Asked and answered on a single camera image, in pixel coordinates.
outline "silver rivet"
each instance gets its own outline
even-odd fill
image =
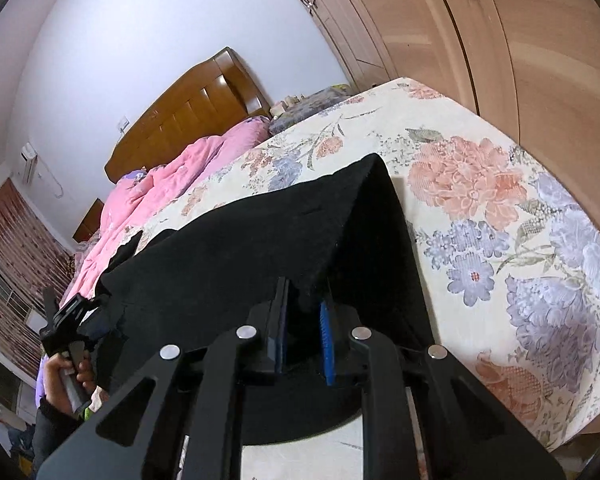
[[[165,361],[171,361],[180,355],[180,347],[177,345],[166,345],[160,348],[160,357]]]
[[[431,345],[428,349],[427,349],[427,353],[433,358],[433,359],[444,359],[446,356],[448,356],[449,352],[446,351],[446,348],[443,347],[442,345]]]
[[[353,339],[364,341],[371,337],[371,330],[366,326],[357,326],[351,331],[351,335],[353,336]]]
[[[251,325],[242,325],[238,330],[235,331],[235,335],[237,335],[240,339],[251,339],[254,337],[258,331],[256,327]]]

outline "white wall-mounted device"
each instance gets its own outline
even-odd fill
[[[30,184],[33,176],[36,173],[36,163],[38,161],[38,154],[33,146],[28,142],[22,147],[20,152],[20,164],[18,166],[19,173],[22,176],[23,184]]]

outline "floral tablecloth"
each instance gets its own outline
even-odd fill
[[[403,205],[436,338],[559,446],[600,412],[600,233],[509,137],[420,83],[389,82],[261,144],[151,218],[140,250],[165,228],[372,152]],[[360,449],[358,419],[246,449],[243,477],[361,478]]]

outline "black sleeve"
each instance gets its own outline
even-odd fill
[[[80,420],[59,412],[46,402],[46,397],[42,397],[36,415],[36,432],[33,435],[34,459],[30,480],[36,478],[42,463],[78,429],[80,424]]]

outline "red patterned curtain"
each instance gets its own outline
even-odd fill
[[[72,278],[72,261],[7,179],[0,188],[0,350],[33,376],[40,342],[26,316],[31,308],[44,315],[46,286],[62,295]]]

